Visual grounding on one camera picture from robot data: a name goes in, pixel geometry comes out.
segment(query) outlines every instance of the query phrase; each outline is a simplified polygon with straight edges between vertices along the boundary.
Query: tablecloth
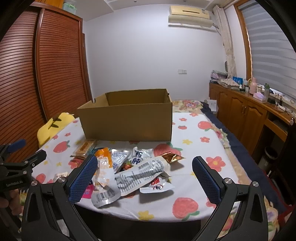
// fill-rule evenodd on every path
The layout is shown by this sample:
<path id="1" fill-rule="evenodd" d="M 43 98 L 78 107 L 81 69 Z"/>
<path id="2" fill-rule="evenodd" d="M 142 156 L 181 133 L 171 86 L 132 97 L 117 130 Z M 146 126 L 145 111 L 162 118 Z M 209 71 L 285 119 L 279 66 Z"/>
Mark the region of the tablecloth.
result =
<path id="1" fill-rule="evenodd" d="M 171 142 L 99 141 L 98 146 L 128 150 L 135 146 L 139 149 L 154 148 L 155 155 L 172 149 L 179 151 L 185 159 L 170 166 L 170 182 L 174 189 L 156 194 L 143 194 L 137 190 L 101 208 L 95 208 L 90 199 L 81 199 L 77 204 L 95 212 L 131 220 L 178 222 L 208 218 L 215 205 L 209 202 L 192 171 L 193 158 L 202 156 L 223 178 L 229 177 L 236 183 L 238 178 L 204 115 L 173 113 L 172 128 Z M 47 158 L 33 169 L 33 177 L 41 183 L 50 183 L 55 173 L 71 172 L 77 164 L 71 162 L 70 155 L 84 139 L 77 118 L 41 148 L 47 152 Z"/>

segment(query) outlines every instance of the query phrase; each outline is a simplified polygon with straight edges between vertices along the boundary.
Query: louvered door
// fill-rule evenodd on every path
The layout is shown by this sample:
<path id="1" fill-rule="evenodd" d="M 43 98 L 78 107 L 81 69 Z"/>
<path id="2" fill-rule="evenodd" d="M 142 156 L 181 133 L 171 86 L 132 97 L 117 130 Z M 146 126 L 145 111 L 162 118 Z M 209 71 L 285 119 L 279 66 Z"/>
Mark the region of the louvered door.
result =
<path id="1" fill-rule="evenodd" d="M 38 12 L 23 12 L 0 42 L 0 144 L 27 141 L 12 162 L 38 149 L 37 131 L 45 124 L 33 71 L 37 19 Z"/>
<path id="2" fill-rule="evenodd" d="M 75 113 L 88 101 L 81 52 L 81 21 L 45 9 L 37 33 L 37 79 L 47 118 Z"/>

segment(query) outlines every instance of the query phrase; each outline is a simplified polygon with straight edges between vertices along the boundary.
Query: screw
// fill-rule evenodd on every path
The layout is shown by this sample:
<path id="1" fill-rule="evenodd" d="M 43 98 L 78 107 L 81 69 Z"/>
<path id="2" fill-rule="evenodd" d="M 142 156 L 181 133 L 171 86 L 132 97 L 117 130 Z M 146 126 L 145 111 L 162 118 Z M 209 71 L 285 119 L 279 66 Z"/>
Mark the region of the screw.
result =
<path id="1" fill-rule="evenodd" d="M 36 180 L 31 182 L 32 186 L 36 186 L 37 184 L 38 184 L 38 181 L 36 181 Z"/>
<path id="2" fill-rule="evenodd" d="M 259 183 L 255 182 L 255 181 L 252 182 L 252 184 L 253 184 L 254 187 L 259 187 Z"/>
<path id="3" fill-rule="evenodd" d="M 226 182 L 227 184 L 231 184 L 232 183 L 232 180 L 230 178 L 225 178 L 224 179 L 224 182 Z"/>
<path id="4" fill-rule="evenodd" d="M 65 177 L 60 177 L 57 181 L 58 181 L 59 183 L 63 183 L 65 180 L 66 180 Z"/>

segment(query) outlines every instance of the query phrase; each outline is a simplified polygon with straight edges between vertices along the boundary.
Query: beige air conditioner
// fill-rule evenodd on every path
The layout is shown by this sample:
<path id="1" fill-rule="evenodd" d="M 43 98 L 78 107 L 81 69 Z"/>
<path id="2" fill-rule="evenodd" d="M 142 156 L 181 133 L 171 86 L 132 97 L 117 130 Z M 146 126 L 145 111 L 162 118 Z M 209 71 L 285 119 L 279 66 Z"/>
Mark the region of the beige air conditioner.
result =
<path id="1" fill-rule="evenodd" d="M 186 6 L 170 6 L 168 22 L 198 25 L 208 28 L 213 26 L 213 21 L 210 19 L 207 10 Z"/>

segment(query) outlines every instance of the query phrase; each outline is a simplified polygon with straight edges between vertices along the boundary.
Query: yellow plush toy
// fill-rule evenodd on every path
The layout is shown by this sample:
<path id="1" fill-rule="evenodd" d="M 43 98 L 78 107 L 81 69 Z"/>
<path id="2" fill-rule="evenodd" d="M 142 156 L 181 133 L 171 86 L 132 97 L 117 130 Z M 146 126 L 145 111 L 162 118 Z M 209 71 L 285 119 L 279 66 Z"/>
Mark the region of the yellow plush toy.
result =
<path id="1" fill-rule="evenodd" d="M 37 132 L 39 147 L 43 146 L 48 140 L 53 138 L 60 130 L 66 127 L 74 119 L 74 116 L 68 113 L 61 113 L 56 120 L 51 118 Z"/>

